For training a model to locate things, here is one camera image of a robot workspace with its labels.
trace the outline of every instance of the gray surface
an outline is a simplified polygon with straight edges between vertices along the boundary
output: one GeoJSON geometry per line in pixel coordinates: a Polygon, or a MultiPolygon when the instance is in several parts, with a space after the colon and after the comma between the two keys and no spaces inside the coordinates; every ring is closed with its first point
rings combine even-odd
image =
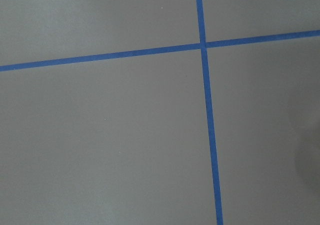
{"type": "Polygon", "coordinates": [[[209,49],[226,225],[319,224],[319,50],[320,38],[209,49]]]}
{"type": "Polygon", "coordinates": [[[196,0],[0,0],[0,65],[198,43],[196,0]]]}
{"type": "Polygon", "coordinates": [[[216,224],[200,51],[0,72],[0,224],[216,224]]]}
{"type": "Polygon", "coordinates": [[[320,29],[320,0],[203,0],[207,41],[320,29]]]}

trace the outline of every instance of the blue tape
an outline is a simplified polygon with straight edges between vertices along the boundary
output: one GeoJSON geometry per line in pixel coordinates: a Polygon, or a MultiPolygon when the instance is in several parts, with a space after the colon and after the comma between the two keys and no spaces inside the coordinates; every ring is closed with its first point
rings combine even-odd
{"type": "Polygon", "coordinates": [[[201,46],[201,60],[202,60],[202,73],[203,73],[203,84],[204,84],[204,96],[205,96],[205,107],[206,107],[206,119],[208,125],[209,145],[210,145],[210,156],[211,156],[211,167],[212,167],[212,178],[213,178],[213,191],[215,201],[215,213],[217,225],[223,225],[223,213],[222,213],[222,202],[221,202],[221,191],[219,181],[219,169],[218,169],[218,156],[214,126],[214,113],[211,99],[211,87],[210,87],[210,74],[209,74],[209,63],[207,54],[206,44],[206,29],[205,29],[205,18],[202,0],[196,0],[196,8],[198,15],[198,26],[199,26],[199,38],[201,46]]]}
{"type": "Polygon", "coordinates": [[[301,32],[292,32],[292,33],[283,33],[276,35],[266,35],[266,36],[253,36],[247,38],[238,38],[230,40],[221,40],[221,41],[211,41],[206,43],[207,48],[217,48],[217,47],[226,47],[233,45],[241,44],[253,44],[253,43],[262,43],[270,41],[279,41],[279,40],[288,40],[288,39],[301,39],[320,36],[320,30],[313,31],[301,31],[301,32]]]}
{"type": "Polygon", "coordinates": [[[98,54],[98,55],[77,56],[77,57],[53,59],[53,60],[46,60],[46,61],[34,61],[34,62],[0,66],[0,72],[46,67],[46,66],[53,66],[53,65],[62,65],[62,64],[74,64],[74,63],[92,62],[92,61],[108,60],[108,59],[128,58],[128,57],[136,57],[136,56],[143,56],[143,55],[181,52],[181,51],[196,50],[196,49],[200,49],[199,43],[149,48],[149,49],[133,50],[133,51],[122,51],[122,52],[114,52],[114,53],[106,53],[106,54],[98,54]]]}

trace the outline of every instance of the blue stripe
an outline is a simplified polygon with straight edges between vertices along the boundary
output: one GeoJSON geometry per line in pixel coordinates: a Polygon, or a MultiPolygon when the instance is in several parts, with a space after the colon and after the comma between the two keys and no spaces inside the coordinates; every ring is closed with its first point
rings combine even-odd
{"type": "Polygon", "coordinates": [[[212,106],[212,99],[211,99],[210,74],[209,74],[208,54],[207,54],[207,48],[206,48],[206,45],[207,45],[206,30],[205,30],[205,19],[204,19],[204,9],[203,9],[202,0],[196,0],[196,8],[197,8],[197,15],[198,15],[199,38],[200,38],[200,45],[201,45],[204,97],[205,97],[206,119],[207,119],[207,125],[208,125],[208,135],[209,135],[209,145],[210,145],[216,222],[217,222],[217,225],[223,225],[224,222],[223,222],[222,203],[221,203],[218,156],[217,156],[216,136],[215,136],[215,126],[214,126],[214,113],[213,113],[213,106],[212,106]]]}
{"type": "Polygon", "coordinates": [[[217,48],[241,44],[253,44],[253,43],[262,43],[270,41],[279,41],[279,40],[288,40],[288,39],[301,39],[320,36],[320,30],[313,31],[301,31],[301,32],[292,32],[292,33],[283,33],[276,35],[266,35],[266,36],[253,36],[247,38],[239,39],[230,39],[230,40],[221,40],[221,41],[211,41],[206,43],[207,48],[217,48]]]}
{"type": "Polygon", "coordinates": [[[108,59],[128,58],[128,57],[152,55],[152,54],[181,52],[181,51],[196,50],[196,49],[200,49],[199,43],[149,48],[149,49],[133,50],[133,51],[114,52],[114,53],[106,53],[106,54],[98,54],[98,55],[77,56],[77,57],[46,60],[46,61],[35,61],[35,62],[26,62],[26,63],[12,64],[12,65],[4,65],[4,66],[0,66],[0,72],[46,67],[46,66],[53,66],[53,65],[62,65],[62,64],[73,64],[73,63],[83,63],[83,62],[91,62],[91,61],[99,61],[99,60],[108,60],[108,59]]]}

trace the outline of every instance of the gray floor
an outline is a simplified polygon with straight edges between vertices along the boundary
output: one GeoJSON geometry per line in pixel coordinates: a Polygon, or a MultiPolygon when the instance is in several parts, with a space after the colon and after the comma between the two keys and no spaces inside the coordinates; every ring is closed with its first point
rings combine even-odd
{"type": "MultiPolygon", "coordinates": [[[[203,0],[207,42],[320,0],[203,0]]],[[[196,0],[0,0],[0,66],[199,43],[196,0]]],[[[225,225],[318,225],[320,38],[208,49],[225,225]]],[[[200,50],[0,72],[0,224],[217,224],[200,50]]]]}

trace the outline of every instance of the vertical blue line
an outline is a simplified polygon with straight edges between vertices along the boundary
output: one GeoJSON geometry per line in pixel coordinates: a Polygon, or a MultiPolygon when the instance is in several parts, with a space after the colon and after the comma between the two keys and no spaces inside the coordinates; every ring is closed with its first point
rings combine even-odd
{"type": "Polygon", "coordinates": [[[216,147],[216,137],[215,137],[215,126],[214,126],[214,113],[213,113],[212,99],[211,99],[210,74],[209,74],[208,54],[207,54],[207,47],[206,47],[205,18],[204,18],[204,9],[203,9],[202,0],[196,0],[196,9],[197,9],[197,15],[198,15],[202,73],[203,73],[203,83],[204,83],[206,119],[207,119],[207,125],[208,125],[209,145],[210,145],[210,155],[211,155],[216,222],[217,222],[217,225],[223,225],[224,221],[223,221],[222,203],[221,203],[218,157],[217,157],[217,147],[216,147]]]}

